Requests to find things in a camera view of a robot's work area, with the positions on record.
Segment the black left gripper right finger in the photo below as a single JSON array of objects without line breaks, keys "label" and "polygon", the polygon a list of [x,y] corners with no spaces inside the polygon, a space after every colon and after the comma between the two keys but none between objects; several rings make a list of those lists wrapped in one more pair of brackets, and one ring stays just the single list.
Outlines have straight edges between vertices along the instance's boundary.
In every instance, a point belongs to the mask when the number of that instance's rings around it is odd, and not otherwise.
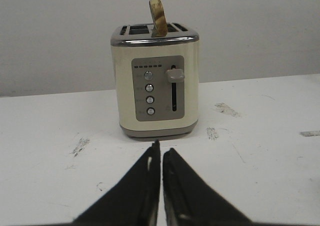
[{"label": "black left gripper right finger", "polygon": [[163,155],[162,174],[167,223],[252,223],[173,148]]}]

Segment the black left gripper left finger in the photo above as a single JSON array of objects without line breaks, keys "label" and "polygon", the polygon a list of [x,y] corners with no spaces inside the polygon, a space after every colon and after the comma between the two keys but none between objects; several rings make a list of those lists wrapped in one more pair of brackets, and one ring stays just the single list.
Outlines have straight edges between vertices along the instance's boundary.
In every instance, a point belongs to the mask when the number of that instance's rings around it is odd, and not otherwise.
[{"label": "black left gripper left finger", "polygon": [[122,179],[73,223],[157,223],[160,142],[152,143]]}]

